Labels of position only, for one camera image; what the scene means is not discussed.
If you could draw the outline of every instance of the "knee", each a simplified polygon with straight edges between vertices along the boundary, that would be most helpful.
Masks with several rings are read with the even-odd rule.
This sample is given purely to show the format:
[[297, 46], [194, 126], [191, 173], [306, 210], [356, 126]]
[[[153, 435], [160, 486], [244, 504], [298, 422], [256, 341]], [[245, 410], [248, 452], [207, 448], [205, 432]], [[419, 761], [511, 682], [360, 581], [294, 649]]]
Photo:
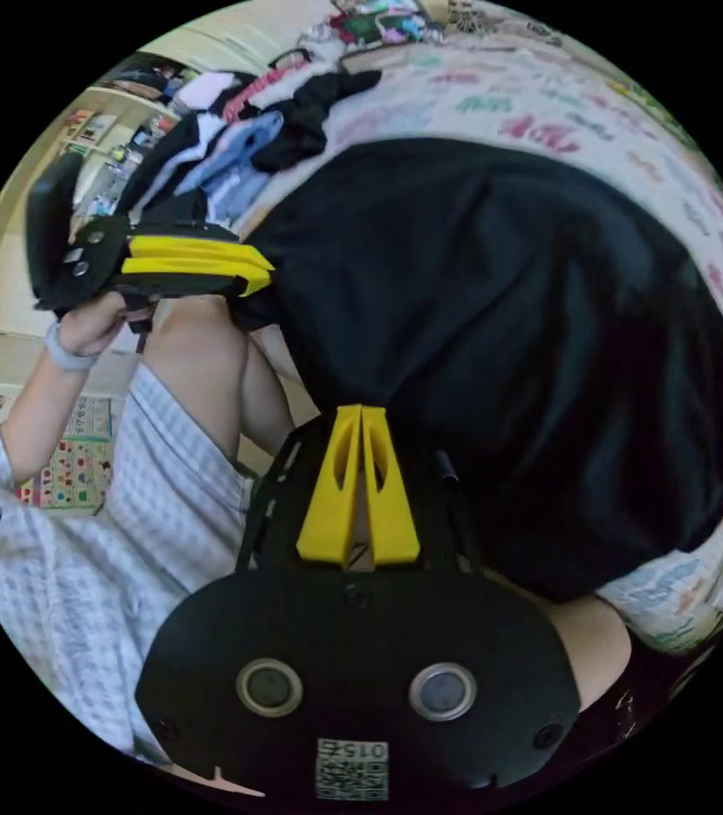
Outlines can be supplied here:
[[234, 325], [225, 298], [184, 297], [172, 304], [166, 320], [149, 336], [146, 355], [225, 353], [235, 357], [246, 353], [247, 342]]

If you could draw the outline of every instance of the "human arm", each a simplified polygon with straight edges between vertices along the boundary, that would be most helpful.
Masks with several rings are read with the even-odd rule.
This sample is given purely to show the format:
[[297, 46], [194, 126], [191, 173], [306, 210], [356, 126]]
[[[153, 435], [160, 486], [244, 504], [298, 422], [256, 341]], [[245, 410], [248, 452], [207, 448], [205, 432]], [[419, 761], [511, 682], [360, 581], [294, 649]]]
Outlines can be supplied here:
[[[115, 339], [124, 322], [143, 314], [127, 314], [116, 292], [66, 314], [59, 328], [62, 347], [78, 357], [94, 357]], [[61, 368], [45, 350], [33, 375], [0, 425], [0, 437], [11, 464], [14, 484], [28, 481], [48, 464], [64, 433], [87, 371]]]
[[580, 694], [580, 712], [587, 710], [622, 675], [631, 657], [631, 637], [616, 609], [594, 595], [552, 603], [484, 570], [500, 583], [537, 605], [557, 629]]

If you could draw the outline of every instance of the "screw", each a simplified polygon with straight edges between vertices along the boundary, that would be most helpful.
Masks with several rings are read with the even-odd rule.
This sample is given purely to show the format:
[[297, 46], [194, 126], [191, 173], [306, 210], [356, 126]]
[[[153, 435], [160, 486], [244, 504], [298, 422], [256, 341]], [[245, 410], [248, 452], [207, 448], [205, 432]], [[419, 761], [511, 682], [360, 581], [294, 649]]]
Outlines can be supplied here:
[[550, 750], [562, 737], [563, 730], [561, 724], [547, 724], [534, 737], [534, 747], [537, 750]]
[[370, 606], [370, 595], [363, 588], [351, 583], [345, 588], [345, 605], [351, 611], [364, 611]]
[[177, 725], [171, 719], [161, 719], [156, 725], [157, 736], [163, 741], [177, 741]]

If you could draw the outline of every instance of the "yellow bracket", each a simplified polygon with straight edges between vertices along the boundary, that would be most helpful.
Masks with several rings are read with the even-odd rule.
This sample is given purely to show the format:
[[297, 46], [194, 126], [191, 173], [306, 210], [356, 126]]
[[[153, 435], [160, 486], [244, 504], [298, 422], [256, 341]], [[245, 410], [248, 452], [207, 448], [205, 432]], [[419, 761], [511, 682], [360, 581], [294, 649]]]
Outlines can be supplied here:
[[361, 421], [361, 405], [340, 407], [337, 412], [311, 506], [296, 544], [303, 560], [347, 564], [356, 516]]
[[373, 563], [414, 563], [421, 551], [384, 409], [340, 407], [297, 542], [303, 560], [347, 566], [363, 453]]
[[361, 421], [373, 563], [414, 563], [421, 545], [384, 408], [363, 407]]
[[121, 266], [122, 274], [242, 278], [248, 284], [242, 297], [270, 285], [274, 268], [254, 246], [220, 240], [140, 235], [130, 241], [130, 255]]

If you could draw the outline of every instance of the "sticker label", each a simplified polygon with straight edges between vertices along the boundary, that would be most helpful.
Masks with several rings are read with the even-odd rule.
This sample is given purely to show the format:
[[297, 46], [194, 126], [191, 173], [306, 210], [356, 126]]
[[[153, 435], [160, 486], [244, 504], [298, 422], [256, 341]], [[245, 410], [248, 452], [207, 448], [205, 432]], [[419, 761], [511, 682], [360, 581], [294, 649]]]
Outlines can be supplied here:
[[324, 801], [387, 801], [390, 750], [385, 741], [317, 742], [317, 798]]

